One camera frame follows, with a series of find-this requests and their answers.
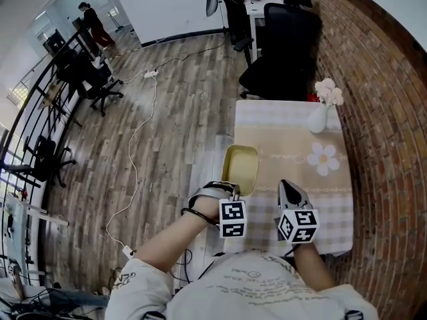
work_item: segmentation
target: wrist strap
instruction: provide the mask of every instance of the wrist strap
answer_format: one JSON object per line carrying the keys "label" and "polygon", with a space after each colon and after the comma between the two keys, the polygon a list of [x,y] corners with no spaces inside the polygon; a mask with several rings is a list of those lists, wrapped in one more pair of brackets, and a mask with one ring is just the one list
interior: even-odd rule
{"label": "wrist strap", "polygon": [[184,214],[184,212],[190,212],[193,213],[196,216],[199,216],[200,218],[203,218],[205,221],[207,221],[211,225],[216,225],[216,222],[213,219],[210,219],[209,217],[206,217],[203,213],[200,213],[199,211],[196,211],[194,209],[189,209],[188,207],[184,207],[181,209],[181,216]]}

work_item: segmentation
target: baseboard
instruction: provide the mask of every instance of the baseboard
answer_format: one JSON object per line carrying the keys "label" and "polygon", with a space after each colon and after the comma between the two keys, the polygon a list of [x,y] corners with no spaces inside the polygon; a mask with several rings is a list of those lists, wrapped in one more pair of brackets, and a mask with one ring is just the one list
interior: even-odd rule
{"label": "baseboard", "polygon": [[173,41],[173,40],[178,40],[178,39],[197,37],[198,35],[214,35],[217,33],[224,33],[224,32],[226,32],[226,33],[228,32],[227,27],[221,28],[221,29],[207,29],[205,31],[182,33],[180,35],[171,35],[170,37],[167,37],[165,39],[157,39],[157,40],[148,41],[146,43],[142,43],[141,46],[147,47],[147,46],[156,44],[157,42],[158,43],[165,43],[166,41]]}

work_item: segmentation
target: hand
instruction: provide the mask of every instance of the hand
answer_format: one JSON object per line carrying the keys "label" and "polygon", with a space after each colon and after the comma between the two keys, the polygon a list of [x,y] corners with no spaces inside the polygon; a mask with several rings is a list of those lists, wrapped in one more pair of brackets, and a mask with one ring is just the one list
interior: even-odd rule
{"label": "hand", "polygon": [[195,200],[193,209],[203,213],[206,217],[209,217],[214,221],[217,221],[220,218],[220,201],[216,198],[202,195]]}

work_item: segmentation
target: checkered tablecloth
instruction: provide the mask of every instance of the checkered tablecloth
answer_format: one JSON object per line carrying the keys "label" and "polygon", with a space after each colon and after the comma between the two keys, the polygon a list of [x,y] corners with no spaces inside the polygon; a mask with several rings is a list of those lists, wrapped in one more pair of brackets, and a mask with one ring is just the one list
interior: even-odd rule
{"label": "checkered tablecloth", "polygon": [[[304,188],[313,207],[319,210],[320,230],[314,243],[321,254],[341,255],[352,248],[352,186],[340,120],[332,107],[325,131],[310,133],[306,120],[316,107],[318,103],[312,102],[237,102],[235,144],[255,147],[260,153],[260,167],[254,191],[242,198],[248,211],[246,237],[226,239],[225,252],[257,248],[284,255],[291,249],[285,241],[278,241],[274,223],[274,218],[280,216],[280,179]],[[326,172],[309,158],[320,151],[318,148],[335,162]]]}

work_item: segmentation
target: person's hair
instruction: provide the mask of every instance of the person's hair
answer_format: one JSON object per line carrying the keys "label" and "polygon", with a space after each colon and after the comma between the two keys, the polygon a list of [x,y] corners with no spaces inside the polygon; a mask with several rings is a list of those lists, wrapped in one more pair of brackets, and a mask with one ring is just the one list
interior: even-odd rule
{"label": "person's hair", "polygon": [[82,7],[91,8],[91,4],[90,4],[90,3],[81,3],[81,4],[79,5],[79,9],[80,9],[80,8],[82,8]]}

